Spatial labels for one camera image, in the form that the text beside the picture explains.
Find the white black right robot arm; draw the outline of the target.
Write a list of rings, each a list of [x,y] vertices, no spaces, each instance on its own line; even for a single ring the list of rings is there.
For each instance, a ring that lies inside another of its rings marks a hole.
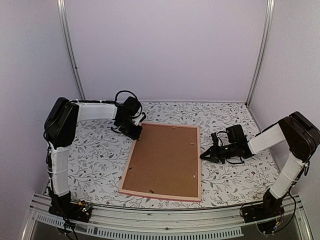
[[[280,119],[251,139],[247,139],[239,124],[226,128],[224,133],[229,143],[224,145],[219,134],[212,133],[212,146],[200,155],[200,159],[222,164],[235,157],[243,161],[282,142],[287,143],[287,160],[258,208],[262,218],[274,214],[278,210],[276,201],[289,193],[302,174],[307,174],[310,159],[320,145],[319,129],[299,111]]]

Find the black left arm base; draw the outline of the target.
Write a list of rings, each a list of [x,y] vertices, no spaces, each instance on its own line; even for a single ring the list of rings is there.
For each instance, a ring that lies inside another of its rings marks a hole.
[[[48,212],[69,220],[88,223],[92,215],[92,210],[92,206],[85,201],[72,203],[68,198],[58,197],[51,199]]]

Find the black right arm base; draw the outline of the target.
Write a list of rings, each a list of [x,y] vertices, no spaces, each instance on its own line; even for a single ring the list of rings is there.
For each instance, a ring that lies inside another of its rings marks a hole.
[[[258,222],[257,229],[264,235],[274,234],[283,221],[285,210],[282,203],[272,205],[269,200],[260,204],[244,204],[239,210],[245,223]]]

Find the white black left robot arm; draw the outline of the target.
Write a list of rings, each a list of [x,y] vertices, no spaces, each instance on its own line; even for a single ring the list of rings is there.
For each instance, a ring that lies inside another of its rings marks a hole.
[[[47,172],[51,198],[69,197],[68,156],[76,136],[78,122],[111,120],[112,131],[138,140],[141,122],[146,118],[142,104],[129,96],[123,103],[109,100],[69,100],[59,97],[45,123],[43,137],[47,141]]]

